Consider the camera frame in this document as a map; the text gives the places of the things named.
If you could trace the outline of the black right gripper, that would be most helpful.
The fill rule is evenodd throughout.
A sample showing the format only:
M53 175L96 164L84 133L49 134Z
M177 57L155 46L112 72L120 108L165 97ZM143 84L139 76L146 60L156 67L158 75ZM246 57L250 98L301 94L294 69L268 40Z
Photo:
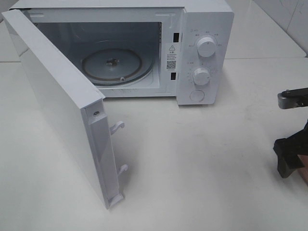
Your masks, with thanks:
M304 168L299 156L308 155L308 122L301 131L289 138L276 140L273 149L278 159L277 170L283 179Z

